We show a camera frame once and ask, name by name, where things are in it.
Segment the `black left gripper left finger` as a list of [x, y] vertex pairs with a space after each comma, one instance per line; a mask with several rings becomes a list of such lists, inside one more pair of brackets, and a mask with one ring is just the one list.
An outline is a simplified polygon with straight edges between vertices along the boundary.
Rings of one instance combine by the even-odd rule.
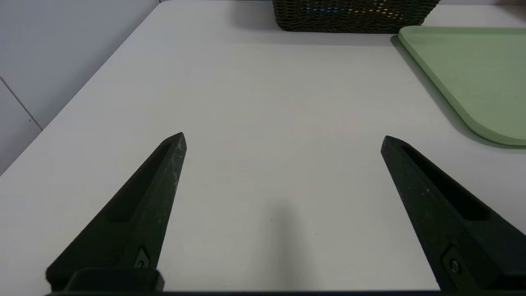
[[167, 137], [47, 268], [51, 291], [162, 291], [157, 270], [187, 145]]

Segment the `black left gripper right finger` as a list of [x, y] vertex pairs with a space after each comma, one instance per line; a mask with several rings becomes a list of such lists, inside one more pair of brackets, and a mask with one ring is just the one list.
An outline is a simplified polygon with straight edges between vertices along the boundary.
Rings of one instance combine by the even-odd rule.
[[403, 140], [381, 155], [441, 291], [525, 292], [521, 231]]

